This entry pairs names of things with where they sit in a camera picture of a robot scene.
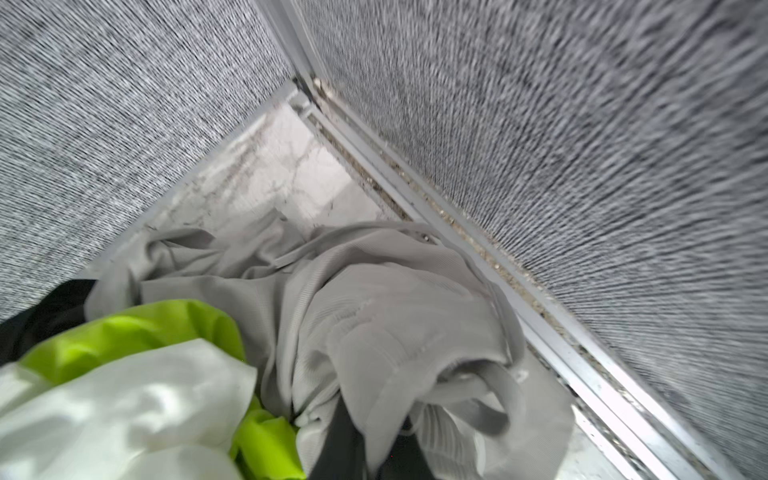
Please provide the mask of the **white cloth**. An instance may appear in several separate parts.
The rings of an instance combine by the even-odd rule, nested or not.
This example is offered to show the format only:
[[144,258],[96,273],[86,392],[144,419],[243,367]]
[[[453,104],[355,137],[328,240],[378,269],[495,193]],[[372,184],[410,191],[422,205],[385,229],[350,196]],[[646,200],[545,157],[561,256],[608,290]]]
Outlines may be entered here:
[[205,340],[109,362],[55,386],[1,369],[4,479],[238,479],[228,451],[255,368]]

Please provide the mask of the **black cloth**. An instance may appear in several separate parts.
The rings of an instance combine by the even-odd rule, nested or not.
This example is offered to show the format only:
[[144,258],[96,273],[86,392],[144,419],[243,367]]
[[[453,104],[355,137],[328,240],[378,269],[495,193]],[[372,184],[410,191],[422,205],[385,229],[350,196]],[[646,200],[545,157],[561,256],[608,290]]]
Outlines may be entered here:
[[1,365],[19,360],[38,343],[85,322],[93,279],[66,281],[32,307],[1,322]]

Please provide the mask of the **grey cloth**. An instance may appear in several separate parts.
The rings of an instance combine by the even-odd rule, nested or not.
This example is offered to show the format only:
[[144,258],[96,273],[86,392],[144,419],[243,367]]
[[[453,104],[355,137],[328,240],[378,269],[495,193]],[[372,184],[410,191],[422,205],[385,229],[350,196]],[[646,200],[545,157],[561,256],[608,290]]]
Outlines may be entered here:
[[297,427],[303,468],[330,460],[344,406],[375,476],[400,435],[439,479],[552,479],[574,428],[527,355],[501,289],[431,227],[362,222],[305,237],[278,211],[224,234],[146,237],[109,266],[85,316],[171,299],[234,319],[263,404]]

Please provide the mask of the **lime green cloth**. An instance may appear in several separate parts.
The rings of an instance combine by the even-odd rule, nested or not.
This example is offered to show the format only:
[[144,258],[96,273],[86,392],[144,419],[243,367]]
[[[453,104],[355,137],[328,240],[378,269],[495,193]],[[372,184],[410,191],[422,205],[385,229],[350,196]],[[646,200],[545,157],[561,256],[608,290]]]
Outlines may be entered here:
[[166,300],[132,307],[44,340],[10,363],[58,386],[109,362],[193,340],[205,340],[257,371],[251,402],[228,451],[238,479],[303,478],[295,429],[259,401],[260,374],[247,362],[236,322],[203,302]]

